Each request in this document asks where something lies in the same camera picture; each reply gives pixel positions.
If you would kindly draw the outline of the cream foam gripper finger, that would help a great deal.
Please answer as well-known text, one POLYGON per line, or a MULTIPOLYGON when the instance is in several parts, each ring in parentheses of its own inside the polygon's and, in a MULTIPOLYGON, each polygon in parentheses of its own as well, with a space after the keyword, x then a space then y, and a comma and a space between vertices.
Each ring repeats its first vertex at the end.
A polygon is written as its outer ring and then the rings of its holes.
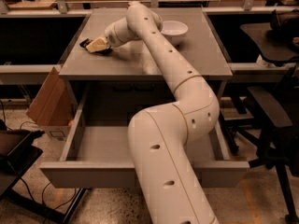
POLYGON ((109 49, 110 45, 107 42, 107 39, 105 37, 98 37, 91 41, 87 46, 86 50, 90 53, 95 53, 97 51, 103 51, 106 49, 109 49))

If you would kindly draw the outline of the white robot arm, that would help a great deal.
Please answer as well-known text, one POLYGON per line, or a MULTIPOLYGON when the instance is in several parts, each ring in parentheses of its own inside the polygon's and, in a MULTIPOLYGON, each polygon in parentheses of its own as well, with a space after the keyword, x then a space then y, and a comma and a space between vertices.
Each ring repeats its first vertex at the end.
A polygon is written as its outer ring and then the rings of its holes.
POLYGON ((196 69, 161 34, 162 19, 137 1, 87 46, 103 51, 132 40, 144 42, 176 98, 136 113, 128 144, 153 224, 220 224, 185 153, 216 125, 220 106, 196 69))

